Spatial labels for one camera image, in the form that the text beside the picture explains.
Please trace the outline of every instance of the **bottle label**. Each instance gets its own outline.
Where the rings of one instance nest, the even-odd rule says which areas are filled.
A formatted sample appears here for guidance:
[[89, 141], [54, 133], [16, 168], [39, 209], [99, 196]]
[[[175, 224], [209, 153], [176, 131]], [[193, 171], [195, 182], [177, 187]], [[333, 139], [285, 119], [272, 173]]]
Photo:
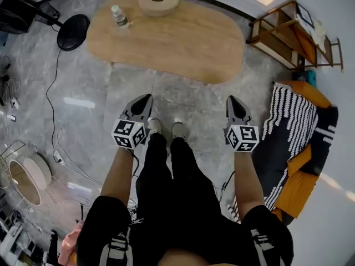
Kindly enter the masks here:
[[124, 27], [125, 25], [128, 24], [128, 20], [127, 17], [125, 17], [122, 21], [117, 21], [117, 25], [119, 25], [120, 27]]

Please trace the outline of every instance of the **pink garment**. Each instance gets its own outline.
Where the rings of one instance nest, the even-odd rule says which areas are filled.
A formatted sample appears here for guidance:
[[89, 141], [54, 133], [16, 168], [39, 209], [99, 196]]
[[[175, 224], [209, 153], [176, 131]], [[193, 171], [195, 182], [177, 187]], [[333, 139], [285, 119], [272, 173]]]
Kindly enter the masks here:
[[58, 257], [58, 263], [60, 265], [76, 266], [76, 264], [73, 261], [69, 260], [69, 258], [72, 252], [75, 251], [75, 245], [77, 243], [77, 239], [80, 231], [83, 228], [83, 225], [83, 221], [78, 222], [75, 225], [73, 231], [65, 236]]

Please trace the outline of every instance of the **wooden table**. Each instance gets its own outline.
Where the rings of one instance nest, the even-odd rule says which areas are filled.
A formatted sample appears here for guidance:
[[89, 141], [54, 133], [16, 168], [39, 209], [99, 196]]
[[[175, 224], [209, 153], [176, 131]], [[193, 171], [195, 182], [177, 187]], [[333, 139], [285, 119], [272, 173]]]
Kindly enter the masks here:
[[[130, 26], [115, 24], [118, 5]], [[164, 17], [148, 17], [138, 0], [107, 0], [87, 34], [88, 49], [98, 58], [165, 71], [206, 83], [223, 83], [241, 70], [244, 38], [228, 16], [190, 2]]]

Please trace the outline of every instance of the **white cube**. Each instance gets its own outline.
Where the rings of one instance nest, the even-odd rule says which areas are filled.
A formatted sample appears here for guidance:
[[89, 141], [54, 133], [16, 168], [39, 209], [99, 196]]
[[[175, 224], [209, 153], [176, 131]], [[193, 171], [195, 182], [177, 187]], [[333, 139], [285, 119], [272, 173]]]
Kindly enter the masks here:
[[250, 125], [231, 125], [227, 139], [236, 152], [251, 152], [259, 143], [259, 129]]
[[127, 149], [135, 149], [146, 138], [144, 123], [125, 119], [116, 119], [111, 135], [118, 146]]

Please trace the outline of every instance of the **black t-shirt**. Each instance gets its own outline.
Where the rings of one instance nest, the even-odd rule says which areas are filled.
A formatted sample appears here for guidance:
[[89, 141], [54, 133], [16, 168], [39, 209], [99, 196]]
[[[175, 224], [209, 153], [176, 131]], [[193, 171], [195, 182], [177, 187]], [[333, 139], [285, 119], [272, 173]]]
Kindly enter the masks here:
[[[102, 265], [100, 259], [102, 261], [107, 248], [120, 245], [118, 241], [123, 237], [126, 245], [116, 248], [125, 251], [130, 248], [134, 265], [157, 265], [171, 248], [196, 253], [210, 264], [259, 266], [258, 252], [266, 249], [264, 256], [269, 266], [282, 263], [288, 266], [293, 259], [290, 232], [265, 206], [250, 210], [242, 224], [221, 214], [211, 214], [208, 207], [199, 208], [198, 202], [195, 208], [191, 204], [184, 208], [183, 203], [165, 206], [155, 216], [132, 222], [120, 200], [100, 196], [89, 211], [78, 238], [78, 265]], [[263, 243], [261, 248], [256, 246], [260, 243]], [[125, 264], [126, 257], [121, 263], [111, 261], [105, 265]]]

